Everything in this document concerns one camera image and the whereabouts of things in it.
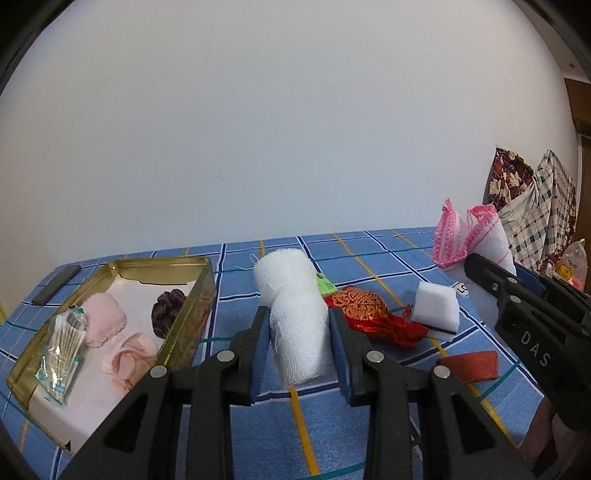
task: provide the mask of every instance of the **yellow smiley face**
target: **yellow smiley face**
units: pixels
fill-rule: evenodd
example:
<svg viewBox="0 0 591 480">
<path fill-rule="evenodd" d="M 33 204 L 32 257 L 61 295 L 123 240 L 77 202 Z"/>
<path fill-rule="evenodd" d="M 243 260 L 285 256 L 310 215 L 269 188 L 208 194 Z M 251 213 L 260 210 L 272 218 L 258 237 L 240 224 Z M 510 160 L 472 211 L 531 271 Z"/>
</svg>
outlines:
<svg viewBox="0 0 591 480">
<path fill-rule="evenodd" d="M 559 265 L 556 273 L 562 277 L 563 280 L 569 280 L 573 276 L 568 265 Z"/>
</svg>

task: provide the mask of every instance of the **white sponge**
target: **white sponge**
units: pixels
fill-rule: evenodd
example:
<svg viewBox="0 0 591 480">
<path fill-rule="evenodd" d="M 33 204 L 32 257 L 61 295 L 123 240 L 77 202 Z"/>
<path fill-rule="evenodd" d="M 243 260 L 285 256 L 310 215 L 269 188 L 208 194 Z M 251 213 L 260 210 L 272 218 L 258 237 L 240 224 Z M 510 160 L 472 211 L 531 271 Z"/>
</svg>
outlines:
<svg viewBox="0 0 591 480">
<path fill-rule="evenodd" d="M 261 305 L 271 309 L 271 343 L 281 382 L 289 387 L 334 376 L 328 307 L 316 270 L 302 250 L 276 250 L 254 268 Z"/>
<path fill-rule="evenodd" d="M 460 327 L 456 290 L 421 280 L 414 298 L 411 322 L 427 326 L 429 338 L 452 341 Z"/>
</svg>

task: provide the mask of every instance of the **gauze roll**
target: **gauze roll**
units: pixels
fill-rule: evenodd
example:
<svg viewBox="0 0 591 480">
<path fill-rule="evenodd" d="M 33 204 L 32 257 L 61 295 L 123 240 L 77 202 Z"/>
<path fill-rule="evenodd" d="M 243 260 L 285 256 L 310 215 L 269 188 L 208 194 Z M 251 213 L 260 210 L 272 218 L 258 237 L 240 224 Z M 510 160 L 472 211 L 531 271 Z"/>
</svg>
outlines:
<svg viewBox="0 0 591 480">
<path fill-rule="evenodd" d="M 515 275 L 513 255 L 495 207 L 476 205 L 468 210 L 464 222 L 447 199 L 435 231 L 433 262 L 449 277 L 466 284 L 478 315 L 494 329 L 499 318 L 496 298 L 464 272 L 464 260 L 471 253 L 480 254 Z"/>
<path fill-rule="evenodd" d="M 276 250 L 254 268 L 261 305 L 271 309 L 271 343 L 281 382 L 299 385 L 334 376 L 328 307 L 316 270 L 302 250 Z"/>
</svg>

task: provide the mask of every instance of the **blue gripper pad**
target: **blue gripper pad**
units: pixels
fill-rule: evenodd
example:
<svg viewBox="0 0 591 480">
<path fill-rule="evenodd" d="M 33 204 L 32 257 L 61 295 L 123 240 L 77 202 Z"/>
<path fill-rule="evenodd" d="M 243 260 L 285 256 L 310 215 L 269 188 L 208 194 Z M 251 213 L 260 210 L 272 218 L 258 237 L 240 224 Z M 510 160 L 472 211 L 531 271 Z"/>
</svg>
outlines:
<svg viewBox="0 0 591 480">
<path fill-rule="evenodd" d="M 251 402 L 254 403 L 256 397 L 261 393 L 262 377 L 265 373 L 265 364 L 267 363 L 267 353 L 271 341 L 271 328 L 269 326 L 270 309 L 267 309 L 261 325 L 261 333 L 256 343 L 255 355 L 252 358 L 251 365 L 251 386 L 249 390 Z"/>
<path fill-rule="evenodd" d="M 341 395 L 350 404 L 353 396 L 351 382 L 351 366 L 345 351 L 345 344 L 341 337 L 339 324 L 335 313 L 336 309 L 329 309 L 330 343 L 332 344 L 333 359 L 335 360 L 336 376 L 339 381 Z"/>
<path fill-rule="evenodd" d="M 521 280 L 523 286 L 530 292 L 535 293 L 538 297 L 542 298 L 544 287 L 540 284 L 538 275 L 518 264 L 515 264 L 515 271 L 517 278 Z"/>
</svg>

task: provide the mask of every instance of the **pink lace trim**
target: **pink lace trim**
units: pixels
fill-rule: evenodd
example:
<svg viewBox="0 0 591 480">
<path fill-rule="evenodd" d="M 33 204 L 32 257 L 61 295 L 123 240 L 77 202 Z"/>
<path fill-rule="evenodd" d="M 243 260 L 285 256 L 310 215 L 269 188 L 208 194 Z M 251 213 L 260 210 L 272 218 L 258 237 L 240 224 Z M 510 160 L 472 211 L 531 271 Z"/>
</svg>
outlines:
<svg viewBox="0 0 591 480">
<path fill-rule="evenodd" d="M 474 249 L 490 229 L 495 226 L 498 221 L 498 216 L 496 215 L 494 205 L 476 205 L 469 209 L 467 212 L 468 235 L 464 240 L 463 245 L 458 245 L 458 248 L 454 251 L 454 236 L 460 233 L 463 222 L 460 219 L 460 225 L 456 226 L 457 213 L 453 209 L 450 199 L 445 201 L 442 211 L 443 213 L 439 219 L 439 224 L 435 230 L 433 262 L 439 268 L 449 268 L 466 259 L 468 251 Z"/>
</svg>

